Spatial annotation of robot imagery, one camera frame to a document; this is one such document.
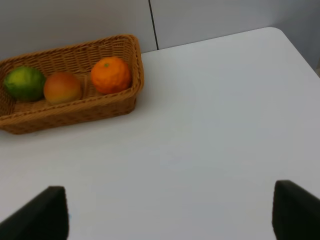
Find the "white wall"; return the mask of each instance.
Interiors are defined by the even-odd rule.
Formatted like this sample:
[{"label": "white wall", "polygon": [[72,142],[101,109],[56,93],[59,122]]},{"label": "white wall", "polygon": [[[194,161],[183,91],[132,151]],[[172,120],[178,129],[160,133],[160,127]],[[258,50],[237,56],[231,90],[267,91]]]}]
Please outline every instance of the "white wall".
[{"label": "white wall", "polygon": [[253,29],[280,28],[315,68],[320,0],[151,0],[160,49]]},{"label": "white wall", "polygon": [[157,49],[146,0],[7,0],[0,29],[0,59],[123,33]]}]

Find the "green lime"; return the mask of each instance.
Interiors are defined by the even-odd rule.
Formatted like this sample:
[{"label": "green lime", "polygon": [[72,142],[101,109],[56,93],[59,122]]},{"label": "green lime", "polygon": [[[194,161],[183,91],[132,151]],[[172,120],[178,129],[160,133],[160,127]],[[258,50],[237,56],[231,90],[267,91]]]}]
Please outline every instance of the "green lime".
[{"label": "green lime", "polygon": [[44,96],[45,82],[45,76],[36,68],[19,66],[5,77],[3,85],[15,99],[33,102]]}]

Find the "table surface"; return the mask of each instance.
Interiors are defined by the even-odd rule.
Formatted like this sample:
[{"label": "table surface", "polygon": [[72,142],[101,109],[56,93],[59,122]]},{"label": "table surface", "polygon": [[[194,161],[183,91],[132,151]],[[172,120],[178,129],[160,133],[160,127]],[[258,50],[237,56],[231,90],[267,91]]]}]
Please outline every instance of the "table surface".
[{"label": "table surface", "polygon": [[280,30],[142,58],[131,114],[0,133],[0,221],[62,185],[70,240],[272,240],[276,180],[320,196],[320,79]]}]

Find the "woven basket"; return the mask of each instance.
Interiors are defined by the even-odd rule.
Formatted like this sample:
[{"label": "woven basket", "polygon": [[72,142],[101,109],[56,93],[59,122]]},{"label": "woven basket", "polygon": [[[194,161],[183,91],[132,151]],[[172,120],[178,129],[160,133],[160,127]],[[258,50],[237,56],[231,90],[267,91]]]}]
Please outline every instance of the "woven basket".
[{"label": "woven basket", "polygon": [[[116,56],[128,63],[132,84],[125,91],[102,95],[90,80],[93,65],[104,57]],[[70,72],[81,81],[80,100],[50,105],[14,100],[3,87],[5,76],[14,68],[29,66],[46,77],[55,72]],[[0,62],[0,129],[13,134],[111,118],[130,113],[144,85],[144,70],[139,43],[133,35],[116,35],[82,44],[25,54]]]}]

